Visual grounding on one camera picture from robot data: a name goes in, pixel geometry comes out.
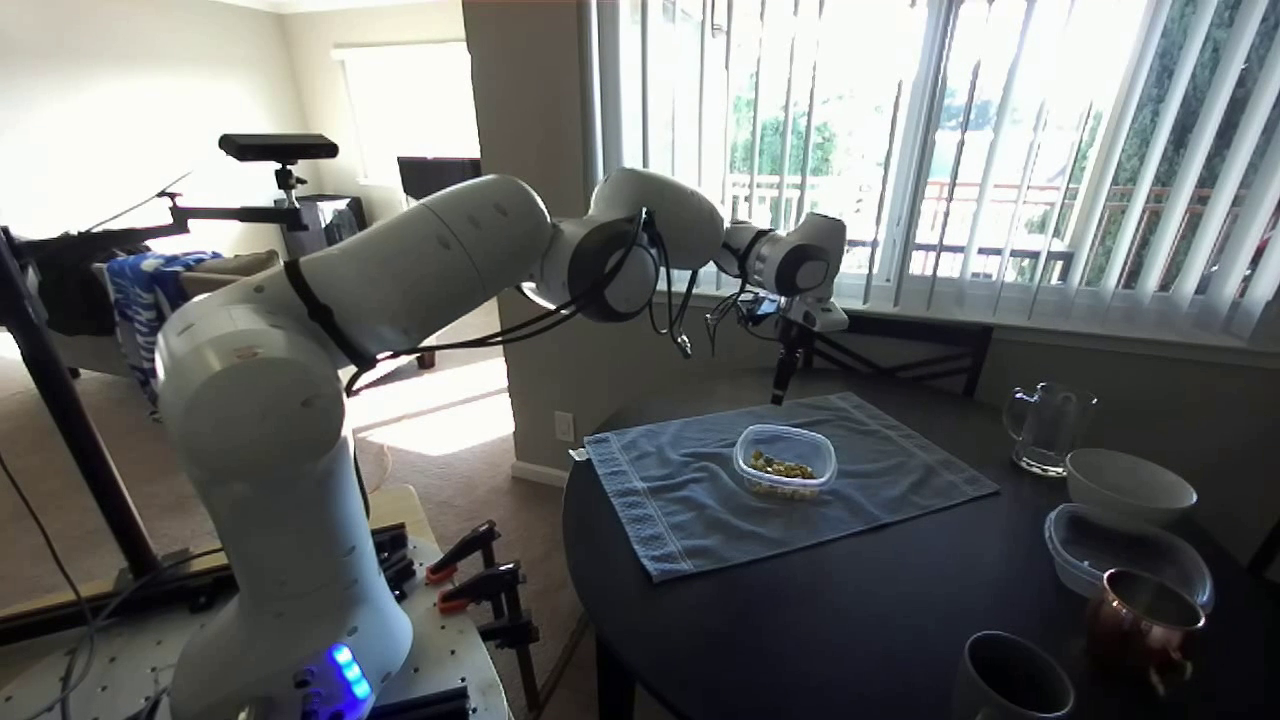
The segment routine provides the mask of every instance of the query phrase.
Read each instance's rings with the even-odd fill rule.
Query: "white wall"
[[[333,52],[360,50],[360,46],[459,42],[464,19],[454,0],[282,17],[282,35],[288,35],[307,124],[344,150],[340,160],[313,170],[313,185],[323,191],[360,197],[377,219],[400,211],[403,197],[397,190],[368,190],[357,176],[357,129],[350,129],[349,90]]]
[[[213,0],[0,0],[0,107],[16,238],[95,226],[190,170],[190,204],[269,199],[271,171],[216,138],[298,129],[281,19]]]

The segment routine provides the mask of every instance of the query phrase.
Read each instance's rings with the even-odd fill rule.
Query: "cup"
[[[1067,673],[1037,646],[983,630],[965,640],[956,720],[1054,720],[1077,710]]]
[[[1090,608],[1089,650],[1105,669],[1185,673],[1185,646],[1204,630],[1204,613],[1170,586],[1107,567]]]
[[[1067,452],[1077,447],[1089,415],[1094,414],[1094,398],[1077,392],[1067,386],[1037,382],[1016,386],[1002,402],[1002,429],[1010,435],[1010,466],[1032,477],[1067,477]]]

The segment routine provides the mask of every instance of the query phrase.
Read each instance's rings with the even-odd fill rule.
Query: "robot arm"
[[[722,230],[714,204],[651,171],[616,171],[577,219],[484,176],[184,306],[160,334],[160,422],[239,592],[189,640],[171,717],[365,717],[413,650],[350,477],[344,363],[413,347],[518,281],[590,321],[645,311],[665,270],[714,255],[753,285],[819,291],[830,241],[836,219]]]

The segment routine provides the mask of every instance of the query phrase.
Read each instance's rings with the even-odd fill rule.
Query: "table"
[[[947,717],[961,646],[1007,630],[1077,680],[1077,717],[1280,717],[1280,608],[1200,527],[1175,527],[1217,575],[1195,680],[1159,705],[1146,685],[1099,677],[1085,657],[1089,599],[1042,547],[1064,486],[1021,477],[995,415],[929,390],[841,386],[987,471],[998,495],[802,547],[651,586],[590,466],[563,495],[571,586],[595,625],[600,720],[632,717],[637,680],[675,717]],[[759,403],[766,382],[709,402],[651,402],[603,429]]]

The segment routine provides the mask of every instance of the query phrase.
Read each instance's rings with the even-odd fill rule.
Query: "window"
[[[334,50],[360,182],[400,190],[397,156],[478,156],[473,55],[454,46]]]
[[[841,215],[851,309],[1244,341],[1274,33],[1266,0],[595,0],[595,156]]]

